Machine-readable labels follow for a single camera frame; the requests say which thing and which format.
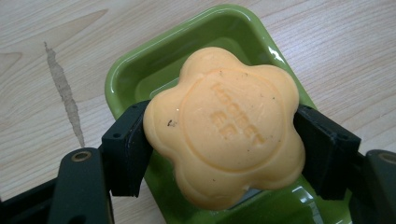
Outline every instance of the flower-shaped soap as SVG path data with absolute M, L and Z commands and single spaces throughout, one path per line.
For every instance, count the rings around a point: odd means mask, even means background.
M 284 70 L 200 49 L 184 63 L 178 84 L 149 103 L 144 130 L 173 163 L 184 196 L 220 210 L 249 188 L 280 189 L 300 175 L 304 145 L 292 123 L 298 104 Z

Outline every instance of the green soap dish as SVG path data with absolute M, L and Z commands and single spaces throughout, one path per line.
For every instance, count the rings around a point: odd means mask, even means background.
M 261 21 L 249 10 L 220 5 L 191 18 L 120 57 L 106 78 L 106 100 L 117 119 L 130 105 L 177 84 L 180 68 L 196 50 L 220 47 L 247 65 L 273 64 L 297 84 L 300 104 L 314 106 Z M 343 201 L 324 201 L 301 176 L 280 190 L 255 194 L 223 211 L 199 209 L 181 195 L 171 163 L 153 152 L 145 175 L 167 223 L 351 223 Z

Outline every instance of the soap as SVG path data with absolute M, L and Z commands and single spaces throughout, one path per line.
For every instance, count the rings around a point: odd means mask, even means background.
M 292 123 L 298 104 L 286 71 L 247 66 L 225 49 L 199 49 L 177 85 L 148 104 L 144 132 L 172 162 L 185 198 L 221 210 L 250 188 L 281 189 L 301 174 L 304 145 Z

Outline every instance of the table surface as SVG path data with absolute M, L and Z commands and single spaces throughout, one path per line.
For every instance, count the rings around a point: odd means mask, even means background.
M 318 109 L 362 139 L 361 153 L 396 152 L 394 0 L 3 0 L 2 200 L 55 177 L 66 153 L 101 144 L 114 122 L 106 73 L 121 55 L 224 2 L 261 19 Z M 113 204 L 117 223 L 164 222 L 146 183 Z

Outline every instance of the wooden table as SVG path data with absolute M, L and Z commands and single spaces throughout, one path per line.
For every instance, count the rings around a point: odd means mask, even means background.
M 114 122 L 106 73 L 121 55 L 223 2 L 262 20 L 318 109 L 361 137 L 362 153 L 396 152 L 394 0 L 3 0 L 2 199 L 55 177 L 67 152 L 101 144 Z M 138 199 L 113 204 L 117 223 L 164 222 L 146 183 Z

